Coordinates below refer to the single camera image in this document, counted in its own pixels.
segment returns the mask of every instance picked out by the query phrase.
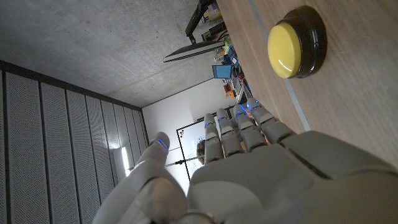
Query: monitor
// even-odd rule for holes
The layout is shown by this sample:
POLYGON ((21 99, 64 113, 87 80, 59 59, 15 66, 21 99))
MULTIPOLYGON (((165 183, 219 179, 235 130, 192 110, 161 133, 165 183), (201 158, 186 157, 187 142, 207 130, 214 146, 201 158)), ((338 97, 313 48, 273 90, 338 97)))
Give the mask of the monitor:
POLYGON ((232 65, 213 65, 214 78, 231 78, 232 65))
POLYGON ((163 62, 172 62, 175 60, 181 60, 192 56, 200 55, 206 52, 210 52, 219 47, 224 47, 224 41, 203 41, 197 44, 192 44, 186 47, 182 47, 172 54, 163 58, 163 62))

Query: gray wall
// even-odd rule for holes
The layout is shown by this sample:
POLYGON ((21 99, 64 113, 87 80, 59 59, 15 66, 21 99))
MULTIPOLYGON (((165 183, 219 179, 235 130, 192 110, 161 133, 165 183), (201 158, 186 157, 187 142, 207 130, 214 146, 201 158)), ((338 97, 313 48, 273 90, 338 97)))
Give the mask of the gray wall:
POLYGON ((134 167, 148 144, 142 113, 0 73, 0 224, 91 223, 118 182, 111 151, 134 167))

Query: concrete ceiling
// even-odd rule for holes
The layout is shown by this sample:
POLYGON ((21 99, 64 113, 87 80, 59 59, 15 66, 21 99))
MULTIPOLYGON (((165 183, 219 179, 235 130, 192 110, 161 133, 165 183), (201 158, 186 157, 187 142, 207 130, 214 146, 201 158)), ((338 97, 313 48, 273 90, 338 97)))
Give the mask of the concrete ceiling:
MULTIPOLYGON (((2 0, 0 60, 145 107, 210 79, 213 53, 163 63, 190 44, 198 0, 2 0)), ((200 26, 194 36, 209 26, 200 26)))

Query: wooden table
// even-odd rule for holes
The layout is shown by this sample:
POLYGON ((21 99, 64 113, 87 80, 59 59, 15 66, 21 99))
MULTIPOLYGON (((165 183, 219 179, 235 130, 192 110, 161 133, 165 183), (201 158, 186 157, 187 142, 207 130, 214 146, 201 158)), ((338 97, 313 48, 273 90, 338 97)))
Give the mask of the wooden table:
POLYGON ((266 32, 302 5, 326 25, 320 71, 290 79, 310 129, 359 146, 398 167, 398 1, 217 0, 251 91, 274 116, 304 131, 267 56, 266 32))

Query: whiteboard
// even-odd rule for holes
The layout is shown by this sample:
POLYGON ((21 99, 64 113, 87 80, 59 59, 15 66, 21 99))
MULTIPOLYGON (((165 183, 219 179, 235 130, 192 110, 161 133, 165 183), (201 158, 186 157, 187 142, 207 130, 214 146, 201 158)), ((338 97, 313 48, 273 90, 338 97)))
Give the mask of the whiteboard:
MULTIPOLYGON (((220 135, 220 127, 218 126, 218 118, 214 117, 216 121, 216 127, 218 134, 220 135)), ((181 142, 182 151, 184 152, 185 159, 194 158, 197 156, 197 144, 202 139, 205 139, 205 122, 199 122, 193 124, 187 128, 181 129, 178 131, 178 138, 181 142)), ((187 162, 188 172, 190 176, 199 169, 202 164, 198 159, 194 159, 187 162)))

